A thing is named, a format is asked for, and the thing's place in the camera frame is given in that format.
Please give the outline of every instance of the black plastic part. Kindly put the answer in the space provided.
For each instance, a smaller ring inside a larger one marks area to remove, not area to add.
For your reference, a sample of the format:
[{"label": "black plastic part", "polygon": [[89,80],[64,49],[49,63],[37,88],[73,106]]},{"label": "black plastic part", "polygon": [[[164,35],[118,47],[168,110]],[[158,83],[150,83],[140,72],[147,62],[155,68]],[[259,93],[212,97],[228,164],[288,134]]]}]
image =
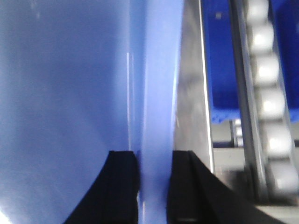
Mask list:
[{"label": "black plastic part", "polygon": [[134,153],[110,151],[99,176],[65,224],[137,224],[138,189]]},{"label": "black plastic part", "polygon": [[283,224],[226,187],[192,151],[173,152],[167,215],[169,224]]},{"label": "black plastic part", "polygon": [[172,158],[172,175],[168,192],[168,223],[200,223],[196,185],[190,166],[189,154],[175,151]]}]

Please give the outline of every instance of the blue plastic panel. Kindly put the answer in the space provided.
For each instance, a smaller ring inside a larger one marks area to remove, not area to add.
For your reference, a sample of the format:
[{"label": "blue plastic panel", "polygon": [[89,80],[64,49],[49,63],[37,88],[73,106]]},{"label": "blue plastic panel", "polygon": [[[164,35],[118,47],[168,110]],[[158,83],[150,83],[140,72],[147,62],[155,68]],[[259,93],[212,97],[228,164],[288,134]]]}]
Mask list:
[{"label": "blue plastic panel", "polygon": [[1,224],[62,223],[129,149],[130,7],[0,0]]},{"label": "blue plastic panel", "polygon": [[0,5],[0,223],[62,223],[133,150],[139,223],[166,224],[183,2]]},{"label": "blue plastic panel", "polygon": [[[292,122],[299,121],[298,1],[272,0]],[[212,122],[240,117],[227,0],[204,1]]]}]

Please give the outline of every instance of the blue bin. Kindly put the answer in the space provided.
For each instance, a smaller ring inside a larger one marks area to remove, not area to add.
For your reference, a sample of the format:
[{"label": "blue bin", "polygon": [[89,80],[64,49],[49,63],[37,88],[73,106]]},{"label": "blue bin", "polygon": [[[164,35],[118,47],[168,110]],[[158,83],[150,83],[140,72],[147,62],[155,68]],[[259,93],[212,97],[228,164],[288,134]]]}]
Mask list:
[{"label": "blue bin", "polygon": [[[213,123],[240,117],[227,0],[204,2],[207,67]],[[296,0],[272,1],[292,122],[299,121],[299,8]]]}]

